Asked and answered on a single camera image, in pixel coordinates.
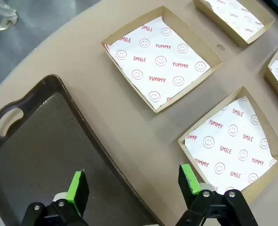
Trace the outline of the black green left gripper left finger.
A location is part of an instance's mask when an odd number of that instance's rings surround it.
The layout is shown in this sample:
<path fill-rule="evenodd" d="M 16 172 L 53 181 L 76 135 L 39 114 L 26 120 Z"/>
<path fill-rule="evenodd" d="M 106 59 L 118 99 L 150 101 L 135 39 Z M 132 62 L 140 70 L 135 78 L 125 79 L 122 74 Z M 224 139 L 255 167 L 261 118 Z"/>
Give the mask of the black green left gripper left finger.
<path fill-rule="evenodd" d="M 33 202 L 26 209 L 23 226 L 87 226 L 83 214 L 87 206 L 89 187 L 83 170 L 76 171 L 67 192 L 58 193 L 45 206 Z"/>

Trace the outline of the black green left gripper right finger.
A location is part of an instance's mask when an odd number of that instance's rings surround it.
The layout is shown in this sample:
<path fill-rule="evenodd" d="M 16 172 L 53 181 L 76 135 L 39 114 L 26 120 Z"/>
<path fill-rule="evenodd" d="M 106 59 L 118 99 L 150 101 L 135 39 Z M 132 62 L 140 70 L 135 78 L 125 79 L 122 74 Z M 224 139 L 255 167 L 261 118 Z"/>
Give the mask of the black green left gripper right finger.
<path fill-rule="evenodd" d="M 178 226 L 202 226 L 208 218 L 215 218 L 222 226 L 258 225 L 239 190 L 217 193 L 211 184 L 198 182 L 189 164 L 180 164 L 178 184 L 187 206 Z"/>

